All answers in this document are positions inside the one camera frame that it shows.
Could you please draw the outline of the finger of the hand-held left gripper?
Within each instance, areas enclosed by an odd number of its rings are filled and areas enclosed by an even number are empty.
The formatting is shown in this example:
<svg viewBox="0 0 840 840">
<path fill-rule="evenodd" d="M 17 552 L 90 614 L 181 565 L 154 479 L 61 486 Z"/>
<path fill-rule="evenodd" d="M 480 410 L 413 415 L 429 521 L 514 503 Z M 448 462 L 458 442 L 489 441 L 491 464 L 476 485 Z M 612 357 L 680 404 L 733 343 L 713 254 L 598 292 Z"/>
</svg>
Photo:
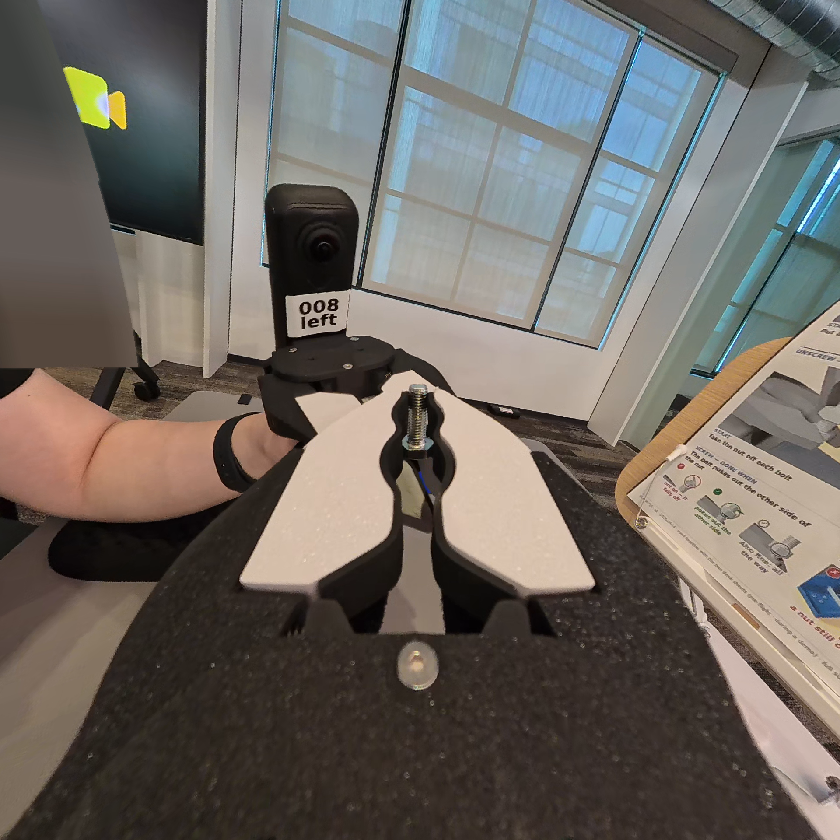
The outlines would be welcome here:
<svg viewBox="0 0 840 840">
<path fill-rule="evenodd" d="M 296 397 L 305 422 L 303 436 L 317 436 L 328 427 L 361 407 L 361 402 L 350 394 L 313 392 Z"/>
</svg>

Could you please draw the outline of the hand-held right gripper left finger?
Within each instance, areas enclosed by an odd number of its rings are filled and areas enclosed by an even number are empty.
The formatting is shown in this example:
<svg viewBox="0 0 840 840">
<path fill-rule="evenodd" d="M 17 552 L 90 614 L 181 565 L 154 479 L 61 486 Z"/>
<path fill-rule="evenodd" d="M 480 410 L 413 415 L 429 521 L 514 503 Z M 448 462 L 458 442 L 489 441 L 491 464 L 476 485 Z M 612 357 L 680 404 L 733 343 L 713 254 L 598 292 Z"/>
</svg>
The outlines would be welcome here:
<svg viewBox="0 0 840 840">
<path fill-rule="evenodd" d="M 402 572 L 396 477 L 403 391 L 383 391 L 315 436 L 240 577 L 247 590 L 380 601 Z"/>
</svg>

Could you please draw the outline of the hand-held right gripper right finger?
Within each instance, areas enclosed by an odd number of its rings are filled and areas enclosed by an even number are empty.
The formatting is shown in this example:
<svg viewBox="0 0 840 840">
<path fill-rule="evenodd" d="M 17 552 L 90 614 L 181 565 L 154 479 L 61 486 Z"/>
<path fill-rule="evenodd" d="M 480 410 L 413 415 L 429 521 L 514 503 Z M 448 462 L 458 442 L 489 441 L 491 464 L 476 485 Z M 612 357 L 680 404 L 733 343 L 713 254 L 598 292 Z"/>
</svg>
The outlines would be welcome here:
<svg viewBox="0 0 840 840">
<path fill-rule="evenodd" d="M 515 595 L 589 592 L 595 578 L 539 471 L 510 430 L 436 391 L 444 477 L 437 509 L 444 546 L 469 571 Z"/>
</svg>

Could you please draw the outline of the steel hex bolt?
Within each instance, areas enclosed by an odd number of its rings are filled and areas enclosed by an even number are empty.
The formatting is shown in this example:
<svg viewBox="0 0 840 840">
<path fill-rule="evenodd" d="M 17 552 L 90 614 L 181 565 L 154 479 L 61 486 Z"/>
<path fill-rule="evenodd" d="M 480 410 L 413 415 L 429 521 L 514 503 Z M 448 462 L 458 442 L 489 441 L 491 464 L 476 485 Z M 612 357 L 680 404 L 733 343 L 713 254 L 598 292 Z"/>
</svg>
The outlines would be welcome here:
<svg viewBox="0 0 840 840">
<path fill-rule="evenodd" d="M 409 386 L 406 435 L 402 440 L 402 449 L 407 460 L 425 459 L 433 446 L 433 440 L 427 435 L 427 397 L 426 384 L 416 383 Z"/>
</svg>

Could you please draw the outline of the person's left forearm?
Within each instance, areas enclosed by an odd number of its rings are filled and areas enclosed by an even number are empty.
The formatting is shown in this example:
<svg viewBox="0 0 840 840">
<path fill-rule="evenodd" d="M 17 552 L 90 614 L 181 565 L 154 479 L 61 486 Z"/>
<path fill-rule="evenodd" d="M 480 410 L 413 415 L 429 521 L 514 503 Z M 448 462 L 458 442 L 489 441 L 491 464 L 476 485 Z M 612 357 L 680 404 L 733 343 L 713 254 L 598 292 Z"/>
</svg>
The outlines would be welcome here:
<svg viewBox="0 0 840 840">
<path fill-rule="evenodd" d="M 238 496 L 219 478 L 220 422 L 123 421 L 41 370 L 1 400 L 2 497 L 60 518 L 178 518 Z"/>
</svg>

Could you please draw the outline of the person's left hand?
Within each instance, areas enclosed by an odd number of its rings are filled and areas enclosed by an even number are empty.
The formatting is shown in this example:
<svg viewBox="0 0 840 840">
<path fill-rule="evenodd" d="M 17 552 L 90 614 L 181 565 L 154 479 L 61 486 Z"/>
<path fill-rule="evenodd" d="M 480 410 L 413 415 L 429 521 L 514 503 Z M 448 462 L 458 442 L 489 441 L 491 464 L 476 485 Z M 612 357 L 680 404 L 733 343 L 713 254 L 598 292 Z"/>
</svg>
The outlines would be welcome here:
<svg viewBox="0 0 840 840">
<path fill-rule="evenodd" d="M 231 441 L 239 466 L 254 480 L 261 478 L 298 446 L 298 441 L 272 432 L 263 413 L 240 419 L 234 427 Z"/>
</svg>

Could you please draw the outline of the black wristband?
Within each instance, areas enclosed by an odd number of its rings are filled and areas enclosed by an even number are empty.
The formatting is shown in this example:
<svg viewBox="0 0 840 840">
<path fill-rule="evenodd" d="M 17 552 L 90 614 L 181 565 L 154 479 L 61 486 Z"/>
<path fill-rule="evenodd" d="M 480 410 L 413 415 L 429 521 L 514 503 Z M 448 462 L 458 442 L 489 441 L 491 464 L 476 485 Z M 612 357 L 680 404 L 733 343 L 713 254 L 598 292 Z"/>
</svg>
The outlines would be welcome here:
<svg viewBox="0 0 840 840">
<path fill-rule="evenodd" d="M 257 413 L 246 413 L 224 420 L 213 438 L 213 463 L 217 476 L 228 490 L 243 494 L 256 483 L 247 467 L 256 457 Z"/>
</svg>

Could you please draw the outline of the black textured wrist pad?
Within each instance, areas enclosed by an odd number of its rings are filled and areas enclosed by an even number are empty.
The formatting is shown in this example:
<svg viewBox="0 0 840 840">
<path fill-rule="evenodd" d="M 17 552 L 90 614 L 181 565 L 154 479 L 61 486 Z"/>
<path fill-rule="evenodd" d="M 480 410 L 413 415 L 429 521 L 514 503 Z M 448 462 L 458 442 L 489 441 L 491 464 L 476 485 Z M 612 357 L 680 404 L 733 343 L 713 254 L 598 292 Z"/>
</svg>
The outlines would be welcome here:
<svg viewBox="0 0 840 840">
<path fill-rule="evenodd" d="M 49 546 L 49 567 L 78 581 L 157 582 L 231 504 L 161 521 L 68 521 Z"/>
</svg>

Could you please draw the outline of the large gridded window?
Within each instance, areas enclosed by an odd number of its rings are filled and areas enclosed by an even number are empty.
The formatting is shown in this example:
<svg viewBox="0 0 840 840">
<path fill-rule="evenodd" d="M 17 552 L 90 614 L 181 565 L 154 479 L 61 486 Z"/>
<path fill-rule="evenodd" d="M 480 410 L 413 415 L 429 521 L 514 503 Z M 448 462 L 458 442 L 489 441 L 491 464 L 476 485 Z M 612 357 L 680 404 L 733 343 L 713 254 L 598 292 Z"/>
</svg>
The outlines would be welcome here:
<svg viewBox="0 0 840 840">
<path fill-rule="evenodd" d="M 278 2 L 266 185 L 355 286 L 599 350 L 736 57 L 654 2 Z"/>
</svg>

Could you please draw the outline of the colour printed instruction sheet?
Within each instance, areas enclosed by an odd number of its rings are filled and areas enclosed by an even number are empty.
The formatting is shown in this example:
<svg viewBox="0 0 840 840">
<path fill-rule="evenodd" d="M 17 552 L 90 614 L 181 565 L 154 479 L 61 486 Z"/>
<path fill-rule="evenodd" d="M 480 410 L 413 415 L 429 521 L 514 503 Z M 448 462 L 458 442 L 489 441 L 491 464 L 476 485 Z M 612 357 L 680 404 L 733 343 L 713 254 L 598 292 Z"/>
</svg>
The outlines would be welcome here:
<svg viewBox="0 0 840 840">
<path fill-rule="evenodd" d="M 838 737 L 838 303 L 739 356 L 624 469 L 624 519 Z"/>
</svg>

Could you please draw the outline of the dark screen on rolling stand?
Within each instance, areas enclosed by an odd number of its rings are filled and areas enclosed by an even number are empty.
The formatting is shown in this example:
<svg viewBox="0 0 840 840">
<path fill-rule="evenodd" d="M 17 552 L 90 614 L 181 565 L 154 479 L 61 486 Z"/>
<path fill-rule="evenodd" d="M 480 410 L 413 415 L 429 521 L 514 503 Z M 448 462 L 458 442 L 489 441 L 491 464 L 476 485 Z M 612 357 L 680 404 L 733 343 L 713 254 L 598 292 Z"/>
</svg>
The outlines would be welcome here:
<svg viewBox="0 0 840 840">
<path fill-rule="evenodd" d="M 135 395 L 201 364 L 207 2 L 38 4 L 96 164 L 129 296 Z"/>
</svg>

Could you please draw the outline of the tall side window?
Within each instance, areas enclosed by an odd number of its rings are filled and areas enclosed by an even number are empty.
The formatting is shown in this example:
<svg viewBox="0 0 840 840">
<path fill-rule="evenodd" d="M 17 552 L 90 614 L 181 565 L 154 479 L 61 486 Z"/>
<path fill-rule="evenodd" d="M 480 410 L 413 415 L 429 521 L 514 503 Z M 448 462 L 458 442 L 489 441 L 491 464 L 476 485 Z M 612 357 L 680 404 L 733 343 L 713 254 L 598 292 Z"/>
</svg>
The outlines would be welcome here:
<svg viewBox="0 0 840 840">
<path fill-rule="evenodd" d="M 773 151 L 705 290 L 689 370 L 704 379 L 745 350 L 797 334 L 838 300 L 838 132 Z"/>
</svg>

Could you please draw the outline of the grey ceiling duct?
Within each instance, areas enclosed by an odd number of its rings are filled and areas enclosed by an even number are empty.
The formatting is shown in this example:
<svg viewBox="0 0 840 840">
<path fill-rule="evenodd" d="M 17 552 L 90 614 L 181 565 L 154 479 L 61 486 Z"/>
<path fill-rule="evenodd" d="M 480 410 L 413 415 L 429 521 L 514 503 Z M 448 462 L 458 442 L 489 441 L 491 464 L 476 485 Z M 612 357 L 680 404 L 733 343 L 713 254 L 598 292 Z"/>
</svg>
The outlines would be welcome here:
<svg viewBox="0 0 840 840">
<path fill-rule="evenodd" d="M 839 80 L 838 1 L 712 1 L 833 85 Z"/>
</svg>

